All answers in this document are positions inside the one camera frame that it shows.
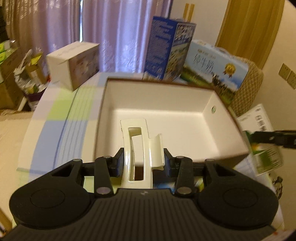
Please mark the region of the green white medicine box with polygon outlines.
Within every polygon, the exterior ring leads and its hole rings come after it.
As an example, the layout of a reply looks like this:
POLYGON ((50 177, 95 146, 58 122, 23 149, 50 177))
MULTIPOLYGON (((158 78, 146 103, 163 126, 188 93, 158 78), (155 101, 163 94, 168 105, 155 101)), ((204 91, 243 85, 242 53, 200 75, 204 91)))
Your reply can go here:
POLYGON ((247 136, 250 154, 239 166, 240 170, 252 170, 262 175, 283 165, 280 148, 274 144, 273 127, 262 104, 256 105, 237 118, 247 136))

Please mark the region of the cream hair claw clip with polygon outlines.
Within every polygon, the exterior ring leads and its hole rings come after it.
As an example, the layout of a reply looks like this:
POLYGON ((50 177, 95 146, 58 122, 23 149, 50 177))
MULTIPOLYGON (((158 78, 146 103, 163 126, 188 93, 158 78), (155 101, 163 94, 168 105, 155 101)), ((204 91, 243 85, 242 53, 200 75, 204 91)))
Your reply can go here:
POLYGON ((165 157, 162 135, 150 138, 144 118, 120 121, 124 164, 121 188, 152 189, 153 170, 164 170, 165 157))

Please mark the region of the clear blue-label plastic box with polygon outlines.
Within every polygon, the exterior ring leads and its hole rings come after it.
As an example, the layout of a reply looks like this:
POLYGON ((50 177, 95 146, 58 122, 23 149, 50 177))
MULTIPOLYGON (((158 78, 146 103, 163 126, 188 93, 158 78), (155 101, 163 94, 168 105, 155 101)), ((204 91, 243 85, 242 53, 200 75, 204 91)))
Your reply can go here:
POLYGON ((153 189, 170 189, 172 193, 175 192, 175 183, 177 177, 168 177, 165 171, 153 170, 153 189))

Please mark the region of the brown open cardboard box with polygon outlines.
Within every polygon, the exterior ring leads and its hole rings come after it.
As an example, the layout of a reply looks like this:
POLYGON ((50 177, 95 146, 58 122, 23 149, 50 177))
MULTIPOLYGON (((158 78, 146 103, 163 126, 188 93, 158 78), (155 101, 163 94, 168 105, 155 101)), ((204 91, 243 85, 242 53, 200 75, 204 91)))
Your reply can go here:
POLYGON ((123 147, 120 122, 143 118, 150 137, 162 136, 173 156, 194 162, 224 160, 230 167, 249 153, 245 135, 217 93, 178 83, 109 78, 98 118, 95 156, 123 147))

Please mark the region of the light blue milk carton box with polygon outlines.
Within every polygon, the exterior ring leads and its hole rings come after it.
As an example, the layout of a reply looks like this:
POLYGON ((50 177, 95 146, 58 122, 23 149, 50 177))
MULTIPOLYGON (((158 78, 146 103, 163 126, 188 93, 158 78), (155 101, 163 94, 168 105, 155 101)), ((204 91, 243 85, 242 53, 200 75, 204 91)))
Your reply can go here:
POLYGON ((248 64, 201 40, 193 40, 180 77, 192 84, 212 87, 230 105, 249 70, 248 64))

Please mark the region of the white cardboard box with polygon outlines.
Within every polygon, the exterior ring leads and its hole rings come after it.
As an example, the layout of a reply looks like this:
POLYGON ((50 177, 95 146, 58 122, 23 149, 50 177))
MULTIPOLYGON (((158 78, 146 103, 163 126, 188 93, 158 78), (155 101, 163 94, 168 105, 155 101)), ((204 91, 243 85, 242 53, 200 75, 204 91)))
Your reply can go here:
POLYGON ((52 83, 74 91, 99 72, 99 44, 73 42, 46 56, 52 83))

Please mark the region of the wooden door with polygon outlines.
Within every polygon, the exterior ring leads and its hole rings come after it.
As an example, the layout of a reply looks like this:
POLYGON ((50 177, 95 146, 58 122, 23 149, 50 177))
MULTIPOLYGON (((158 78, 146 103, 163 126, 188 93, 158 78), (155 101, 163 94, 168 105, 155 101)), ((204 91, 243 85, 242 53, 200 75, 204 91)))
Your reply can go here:
POLYGON ((216 46, 262 69, 276 39, 284 5, 285 1, 229 1, 216 46))

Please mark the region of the plastic bag trash bin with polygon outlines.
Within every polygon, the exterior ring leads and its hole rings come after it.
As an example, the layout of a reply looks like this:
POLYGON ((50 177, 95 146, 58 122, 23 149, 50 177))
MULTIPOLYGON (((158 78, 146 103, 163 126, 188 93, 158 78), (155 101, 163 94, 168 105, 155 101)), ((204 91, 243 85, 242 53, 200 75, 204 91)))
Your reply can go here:
POLYGON ((31 111, 35 111, 49 81, 49 71, 40 49, 29 49, 14 70, 15 83, 23 92, 31 111))

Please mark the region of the dark blue milk carton box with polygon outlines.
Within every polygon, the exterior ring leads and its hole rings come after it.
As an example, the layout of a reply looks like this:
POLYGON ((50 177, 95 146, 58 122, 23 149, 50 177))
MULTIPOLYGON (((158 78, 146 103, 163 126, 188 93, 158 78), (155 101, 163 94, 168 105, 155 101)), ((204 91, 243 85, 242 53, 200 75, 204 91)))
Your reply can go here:
POLYGON ((196 24, 154 16, 144 79, 171 82, 180 76, 196 24))

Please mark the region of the pink curtain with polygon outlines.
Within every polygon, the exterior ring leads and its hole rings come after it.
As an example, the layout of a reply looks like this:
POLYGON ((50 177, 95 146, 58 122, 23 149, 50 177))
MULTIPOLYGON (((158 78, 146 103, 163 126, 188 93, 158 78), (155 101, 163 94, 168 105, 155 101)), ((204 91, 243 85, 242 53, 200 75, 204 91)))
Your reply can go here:
POLYGON ((99 44, 102 72, 142 72, 155 16, 171 1, 1 1, 10 39, 49 54, 75 41, 99 44))

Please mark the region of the wall power socket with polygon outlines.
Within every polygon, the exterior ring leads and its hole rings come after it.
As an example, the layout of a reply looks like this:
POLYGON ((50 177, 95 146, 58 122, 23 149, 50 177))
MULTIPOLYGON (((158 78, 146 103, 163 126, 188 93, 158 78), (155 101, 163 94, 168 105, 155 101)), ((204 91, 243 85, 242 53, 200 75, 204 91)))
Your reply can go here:
POLYGON ((282 64, 279 72, 278 72, 278 75, 283 79, 285 80, 289 86, 292 88, 292 89, 295 89, 296 88, 296 75, 295 75, 295 72, 293 72, 287 65, 285 65, 284 63, 282 64))

